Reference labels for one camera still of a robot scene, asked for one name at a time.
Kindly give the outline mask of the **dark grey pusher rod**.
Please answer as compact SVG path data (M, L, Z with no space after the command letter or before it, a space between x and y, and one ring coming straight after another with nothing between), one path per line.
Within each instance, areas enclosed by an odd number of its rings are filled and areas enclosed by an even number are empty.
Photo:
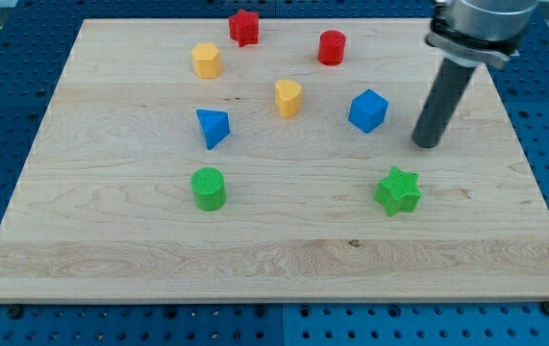
M443 59L412 132L417 146L438 146L475 69Z

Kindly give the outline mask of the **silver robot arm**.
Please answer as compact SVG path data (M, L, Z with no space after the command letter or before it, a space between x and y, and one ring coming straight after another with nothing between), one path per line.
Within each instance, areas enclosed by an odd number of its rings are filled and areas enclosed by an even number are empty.
M502 70L527 33L537 0L436 0L425 42L444 53L412 132L422 148L436 147L475 69Z

